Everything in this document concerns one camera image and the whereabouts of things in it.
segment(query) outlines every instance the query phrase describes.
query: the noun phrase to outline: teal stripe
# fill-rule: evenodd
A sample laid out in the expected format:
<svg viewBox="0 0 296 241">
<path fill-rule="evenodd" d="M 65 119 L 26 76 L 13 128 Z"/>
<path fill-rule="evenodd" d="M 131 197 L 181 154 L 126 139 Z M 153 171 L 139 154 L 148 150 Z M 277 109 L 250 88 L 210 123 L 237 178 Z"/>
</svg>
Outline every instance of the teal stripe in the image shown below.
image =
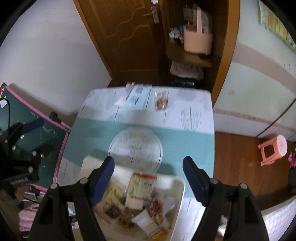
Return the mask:
<svg viewBox="0 0 296 241">
<path fill-rule="evenodd" d="M 115 136 L 132 126 L 139 127 L 77 117 L 63 157 L 79 166 L 87 155 L 104 160 Z M 213 176 L 214 135 L 147 126 L 145 128 L 152 130 L 158 136 L 163 147 L 163 159 L 157 173 L 177 175 L 186 180 L 182 161 L 185 156 L 191 156 L 199 168 L 204 169 L 209 177 Z M 187 181 L 185 196 L 193 197 Z"/>
</svg>

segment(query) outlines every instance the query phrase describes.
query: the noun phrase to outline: screw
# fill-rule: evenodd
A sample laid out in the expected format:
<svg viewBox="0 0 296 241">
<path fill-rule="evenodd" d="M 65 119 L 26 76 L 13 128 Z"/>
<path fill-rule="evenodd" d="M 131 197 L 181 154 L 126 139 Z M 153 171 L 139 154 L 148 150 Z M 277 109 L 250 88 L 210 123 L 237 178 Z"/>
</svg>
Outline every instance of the screw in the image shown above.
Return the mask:
<svg viewBox="0 0 296 241">
<path fill-rule="evenodd" d="M 88 178 L 84 177 L 79 180 L 81 184 L 86 184 L 88 182 Z"/>
<path fill-rule="evenodd" d="M 55 189 L 55 188 L 57 188 L 57 183 L 53 183 L 53 184 L 51 184 L 51 185 L 50 185 L 50 188 L 51 188 L 51 189 Z"/>
<path fill-rule="evenodd" d="M 29 173 L 32 173 L 34 171 L 33 167 L 28 167 Z"/>
<path fill-rule="evenodd" d="M 211 179 L 210 179 L 210 182 L 211 182 L 212 184 L 217 184 L 217 183 L 218 183 L 218 179 L 217 179 L 217 178 L 211 178 Z"/>
<path fill-rule="evenodd" d="M 241 183 L 241 184 L 240 184 L 240 187 L 241 187 L 242 189 L 247 189 L 247 188 L 248 188 L 248 185 L 245 184 L 245 183 Z"/>
</svg>

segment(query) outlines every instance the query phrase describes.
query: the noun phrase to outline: pink stool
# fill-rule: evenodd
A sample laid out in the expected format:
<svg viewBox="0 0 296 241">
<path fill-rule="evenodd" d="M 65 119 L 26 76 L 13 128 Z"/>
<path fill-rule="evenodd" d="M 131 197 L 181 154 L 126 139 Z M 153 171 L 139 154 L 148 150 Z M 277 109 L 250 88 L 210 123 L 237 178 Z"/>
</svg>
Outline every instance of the pink stool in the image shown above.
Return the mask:
<svg viewBox="0 0 296 241">
<path fill-rule="evenodd" d="M 274 148 L 274 154 L 267 157 L 265 156 L 264 148 L 266 146 L 272 145 Z M 263 161 L 261 162 L 261 166 L 263 165 L 270 165 L 275 162 L 275 160 L 282 158 L 284 155 L 286 155 L 288 150 L 288 145 L 286 138 L 283 135 L 278 135 L 271 140 L 268 140 L 258 146 L 259 149 L 261 149 L 261 155 Z"/>
</svg>

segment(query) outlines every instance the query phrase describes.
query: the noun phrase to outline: wooden shelf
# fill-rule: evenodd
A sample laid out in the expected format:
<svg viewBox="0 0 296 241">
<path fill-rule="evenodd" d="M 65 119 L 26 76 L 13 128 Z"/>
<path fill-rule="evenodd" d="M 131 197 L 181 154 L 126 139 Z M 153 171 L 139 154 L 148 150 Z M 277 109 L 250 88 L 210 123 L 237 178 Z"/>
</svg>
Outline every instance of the wooden shelf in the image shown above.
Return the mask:
<svg viewBox="0 0 296 241">
<path fill-rule="evenodd" d="M 169 59 L 178 63 L 194 64 L 205 68 L 212 67 L 210 59 L 204 60 L 198 54 L 188 53 L 182 45 L 178 45 L 175 42 L 168 41 L 165 52 Z"/>
</svg>

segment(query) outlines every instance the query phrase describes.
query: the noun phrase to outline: green chalkboard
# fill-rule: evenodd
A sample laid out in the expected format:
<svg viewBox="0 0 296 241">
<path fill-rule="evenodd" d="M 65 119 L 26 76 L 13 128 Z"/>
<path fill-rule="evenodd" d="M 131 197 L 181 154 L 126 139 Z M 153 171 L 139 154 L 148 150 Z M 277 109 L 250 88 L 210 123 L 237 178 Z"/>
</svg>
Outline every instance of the green chalkboard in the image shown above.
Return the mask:
<svg viewBox="0 0 296 241">
<path fill-rule="evenodd" d="M 10 103 L 10 126 L 16 122 L 30 122 L 41 116 L 27 107 L 19 99 L 17 99 L 9 90 L 6 89 L 6 84 L 1 86 L 1 98 L 8 99 Z M 19 139 L 16 143 L 16 149 L 14 152 L 18 152 L 20 149 L 25 151 L 33 151 L 40 145 L 50 143 L 52 151 L 45 156 L 39 166 L 40 180 L 34 184 L 48 188 L 52 183 L 54 177 L 54 171 L 58 161 L 59 153 L 65 137 L 69 134 L 68 129 L 62 129 L 50 121 L 45 120 L 43 127 L 40 127 L 28 134 L 24 135 L 23 139 Z M 8 128 L 8 104 L 0 108 L 0 129 L 6 130 Z"/>
</svg>

